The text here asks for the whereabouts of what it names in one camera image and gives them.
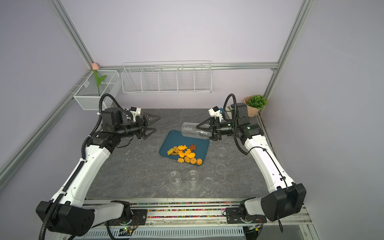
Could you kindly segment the clear cookie jar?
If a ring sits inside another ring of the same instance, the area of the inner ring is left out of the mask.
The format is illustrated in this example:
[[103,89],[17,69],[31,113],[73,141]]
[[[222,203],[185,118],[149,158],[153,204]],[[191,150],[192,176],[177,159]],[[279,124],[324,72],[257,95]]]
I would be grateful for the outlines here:
[[207,131],[201,131],[201,130],[196,129],[196,125],[197,125],[197,123],[188,123],[188,122],[183,123],[182,129],[181,129],[182,135],[184,137],[200,139],[197,136],[197,133],[198,132],[207,132]]
[[190,189],[195,190],[199,185],[199,173],[195,170],[191,170],[187,174],[187,182]]
[[179,188],[183,183],[181,174],[177,171],[172,171],[169,174],[169,181],[173,188]]

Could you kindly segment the batch orange cookies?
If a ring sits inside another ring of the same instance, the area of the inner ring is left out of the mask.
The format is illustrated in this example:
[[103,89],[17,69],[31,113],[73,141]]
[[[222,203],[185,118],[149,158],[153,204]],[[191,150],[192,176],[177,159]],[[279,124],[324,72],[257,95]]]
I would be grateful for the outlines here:
[[187,153],[185,155],[185,157],[184,157],[184,161],[186,163],[189,163],[189,164],[192,164],[192,165],[198,165],[198,166],[203,164],[203,160],[196,158],[196,154],[195,153]]
[[167,155],[168,156],[170,156],[170,155],[179,155],[179,153],[183,153],[184,150],[186,150],[186,149],[187,149],[186,145],[175,146],[172,149],[167,151]]

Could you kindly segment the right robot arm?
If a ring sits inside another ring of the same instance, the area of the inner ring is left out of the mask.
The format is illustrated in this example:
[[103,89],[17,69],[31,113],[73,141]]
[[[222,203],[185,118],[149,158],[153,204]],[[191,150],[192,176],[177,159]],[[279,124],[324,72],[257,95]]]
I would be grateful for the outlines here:
[[303,184],[295,183],[279,163],[262,128],[249,117],[247,105],[238,103],[235,95],[229,94],[222,109],[214,107],[209,113],[210,117],[196,128],[209,133],[213,141],[223,136],[233,137],[238,150],[254,158],[267,184],[268,195],[240,203],[241,219],[248,223],[262,215],[273,222],[299,213],[307,191]]

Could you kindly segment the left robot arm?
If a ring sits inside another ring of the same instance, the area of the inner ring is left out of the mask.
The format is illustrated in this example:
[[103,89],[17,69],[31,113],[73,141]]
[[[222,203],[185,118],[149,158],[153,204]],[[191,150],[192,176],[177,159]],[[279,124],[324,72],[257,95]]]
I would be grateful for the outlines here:
[[64,185],[48,201],[42,201],[36,213],[43,224],[39,239],[51,231],[70,235],[85,235],[91,228],[122,219],[131,223],[134,214],[129,202],[113,200],[95,208],[84,207],[86,194],[101,166],[123,138],[136,137],[146,140],[156,129],[151,125],[160,116],[142,112],[139,108],[123,109],[111,94],[99,100],[98,121],[81,146],[81,158]]

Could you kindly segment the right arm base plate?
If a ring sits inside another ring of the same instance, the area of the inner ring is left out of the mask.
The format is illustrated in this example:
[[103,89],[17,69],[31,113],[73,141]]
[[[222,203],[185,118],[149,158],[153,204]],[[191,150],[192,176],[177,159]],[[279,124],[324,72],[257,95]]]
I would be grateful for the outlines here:
[[264,224],[267,218],[263,215],[249,215],[245,210],[237,208],[226,208],[223,216],[228,224]]

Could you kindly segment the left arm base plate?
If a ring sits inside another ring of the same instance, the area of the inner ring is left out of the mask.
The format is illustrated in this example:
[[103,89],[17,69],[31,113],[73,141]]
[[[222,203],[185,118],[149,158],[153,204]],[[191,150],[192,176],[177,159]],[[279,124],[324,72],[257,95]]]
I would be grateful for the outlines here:
[[147,209],[131,210],[130,218],[120,217],[115,220],[108,221],[109,226],[144,226],[148,218]]

